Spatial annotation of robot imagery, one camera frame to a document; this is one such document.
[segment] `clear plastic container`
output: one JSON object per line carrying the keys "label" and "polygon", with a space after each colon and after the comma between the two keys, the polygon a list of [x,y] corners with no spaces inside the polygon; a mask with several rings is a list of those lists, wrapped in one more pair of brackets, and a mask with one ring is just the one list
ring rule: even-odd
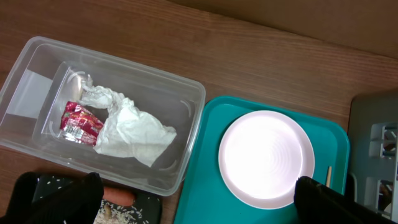
{"label": "clear plastic container", "polygon": [[[59,136],[67,101],[81,80],[124,93],[141,110],[172,126],[177,137],[152,167],[97,154]],[[28,41],[0,92],[0,144],[158,195],[171,195],[185,173],[205,104],[203,85],[121,58],[43,37]],[[105,121],[106,110],[88,108]]]}

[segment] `wooden table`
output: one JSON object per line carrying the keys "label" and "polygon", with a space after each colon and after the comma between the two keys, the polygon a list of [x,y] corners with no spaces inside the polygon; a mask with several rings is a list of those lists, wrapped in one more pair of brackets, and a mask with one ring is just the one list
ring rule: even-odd
{"label": "wooden table", "polygon": [[[398,61],[179,6],[164,0],[2,0],[0,81],[41,35],[197,80],[206,99],[233,95],[348,125],[351,99],[398,86]],[[0,216],[15,180],[81,173],[0,149]],[[180,190],[164,198],[172,223]]]}

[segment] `white plate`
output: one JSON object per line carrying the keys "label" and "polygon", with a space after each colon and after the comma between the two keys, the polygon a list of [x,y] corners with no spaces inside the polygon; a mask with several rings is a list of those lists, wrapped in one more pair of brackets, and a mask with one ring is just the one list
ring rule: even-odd
{"label": "white plate", "polygon": [[218,164],[235,197],[256,208],[275,209],[293,202],[296,180],[312,177],[315,158],[307,134],[294,120],[255,111],[227,129]]}

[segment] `crumpled paper towel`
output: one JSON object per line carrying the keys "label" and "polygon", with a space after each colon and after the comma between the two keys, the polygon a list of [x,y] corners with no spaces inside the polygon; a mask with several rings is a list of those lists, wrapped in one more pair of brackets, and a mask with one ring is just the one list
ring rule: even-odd
{"label": "crumpled paper towel", "polygon": [[90,76],[87,81],[82,81],[82,87],[81,105],[107,109],[109,113],[94,146],[97,153],[135,157],[151,167],[176,137],[173,127],[166,127],[151,114],[139,111],[122,93],[93,86]]}

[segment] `snack wrapper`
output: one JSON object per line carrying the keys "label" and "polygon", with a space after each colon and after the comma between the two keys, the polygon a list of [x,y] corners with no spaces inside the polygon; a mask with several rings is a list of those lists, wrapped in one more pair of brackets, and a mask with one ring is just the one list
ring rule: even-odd
{"label": "snack wrapper", "polygon": [[69,101],[63,112],[60,129],[69,141],[95,146],[104,124],[78,103]]}

